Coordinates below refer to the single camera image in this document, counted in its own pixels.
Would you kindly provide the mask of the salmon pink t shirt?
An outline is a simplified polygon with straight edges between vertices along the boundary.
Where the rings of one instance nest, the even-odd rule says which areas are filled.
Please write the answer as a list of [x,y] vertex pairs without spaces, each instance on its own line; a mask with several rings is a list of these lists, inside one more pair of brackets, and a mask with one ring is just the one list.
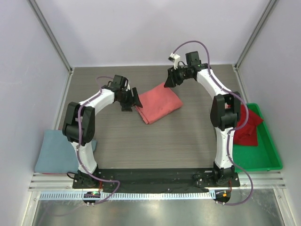
[[153,124],[183,106],[181,99],[170,88],[165,88],[164,84],[139,94],[143,107],[136,107],[136,110],[146,124]]

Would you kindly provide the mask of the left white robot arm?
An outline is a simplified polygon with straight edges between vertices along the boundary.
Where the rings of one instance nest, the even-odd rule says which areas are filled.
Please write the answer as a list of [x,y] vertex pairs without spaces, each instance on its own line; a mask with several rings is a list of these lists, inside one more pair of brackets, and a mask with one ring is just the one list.
[[110,78],[94,95],[67,106],[62,132],[73,146],[78,160],[78,171],[73,178],[73,188],[95,188],[100,182],[98,164],[95,161],[92,140],[95,135],[95,117],[105,107],[118,102],[123,112],[131,112],[134,106],[142,107],[136,87],[130,87],[129,79],[121,75]]

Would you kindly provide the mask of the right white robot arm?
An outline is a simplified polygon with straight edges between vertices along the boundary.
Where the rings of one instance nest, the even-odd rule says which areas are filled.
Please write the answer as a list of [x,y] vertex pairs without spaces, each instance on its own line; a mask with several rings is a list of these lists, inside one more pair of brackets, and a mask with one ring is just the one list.
[[216,131],[217,151],[209,181],[216,186],[226,186],[235,174],[232,153],[234,129],[240,121],[240,94],[227,89],[211,67],[201,63],[198,52],[190,52],[185,56],[186,63],[181,65],[181,57],[176,53],[170,54],[168,59],[173,66],[167,70],[164,86],[174,88],[187,79],[194,79],[212,98],[210,121]]

